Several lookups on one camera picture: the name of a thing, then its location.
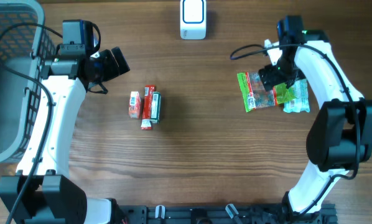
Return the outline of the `green snack bag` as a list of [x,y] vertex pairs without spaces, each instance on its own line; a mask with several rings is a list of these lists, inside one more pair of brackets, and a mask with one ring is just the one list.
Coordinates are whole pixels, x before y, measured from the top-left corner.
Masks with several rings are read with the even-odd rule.
[[256,72],[237,73],[237,79],[247,113],[256,109],[278,106],[296,99],[294,90],[291,87],[286,88],[284,83],[266,91]]

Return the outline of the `mint wet wipes pack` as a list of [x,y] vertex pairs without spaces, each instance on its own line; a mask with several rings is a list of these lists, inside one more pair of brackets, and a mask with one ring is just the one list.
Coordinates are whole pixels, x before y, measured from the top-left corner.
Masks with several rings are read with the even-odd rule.
[[308,83],[306,79],[298,80],[291,86],[295,98],[284,103],[283,112],[300,113],[310,112]]

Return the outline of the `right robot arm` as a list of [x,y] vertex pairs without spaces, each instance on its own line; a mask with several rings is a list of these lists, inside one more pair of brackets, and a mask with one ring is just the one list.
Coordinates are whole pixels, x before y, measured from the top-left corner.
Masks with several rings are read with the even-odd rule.
[[307,135],[309,162],[298,183],[285,195],[287,220],[315,218],[322,202],[340,180],[351,180],[372,153],[372,100],[349,82],[322,30],[287,30],[275,44],[267,41],[271,64],[260,70],[269,81],[305,77],[319,105]]

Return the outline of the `red stick sachet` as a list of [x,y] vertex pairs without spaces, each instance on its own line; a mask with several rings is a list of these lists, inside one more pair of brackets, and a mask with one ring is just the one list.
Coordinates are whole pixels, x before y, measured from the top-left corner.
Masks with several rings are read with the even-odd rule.
[[144,106],[142,111],[142,130],[152,129],[151,125],[151,102],[152,94],[156,90],[155,85],[146,85],[144,88]]

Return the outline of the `green white small box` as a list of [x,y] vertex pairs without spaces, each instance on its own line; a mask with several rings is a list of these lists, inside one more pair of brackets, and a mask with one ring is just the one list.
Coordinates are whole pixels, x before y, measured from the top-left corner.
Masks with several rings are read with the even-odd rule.
[[160,121],[161,94],[157,91],[152,93],[151,102],[151,123],[157,124]]

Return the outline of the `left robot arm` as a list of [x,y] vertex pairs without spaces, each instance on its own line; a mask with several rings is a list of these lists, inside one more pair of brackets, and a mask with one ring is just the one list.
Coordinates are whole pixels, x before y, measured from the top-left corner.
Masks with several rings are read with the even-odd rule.
[[42,96],[29,150],[16,174],[0,179],[7,223],[127,223],[113,198],[88,198],[68,178],[75,120],[94,85],[130,70],[119,47],[94,58],[64,50],[45,61],[39,85]]

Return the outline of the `red Kleenex tissue pack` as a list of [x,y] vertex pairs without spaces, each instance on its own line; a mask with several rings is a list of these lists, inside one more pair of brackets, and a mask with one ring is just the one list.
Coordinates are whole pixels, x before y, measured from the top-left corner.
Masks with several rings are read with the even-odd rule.
[[139,118],[141,113],[141,97],[138,91],[132,91],[129,99],[129,116]]

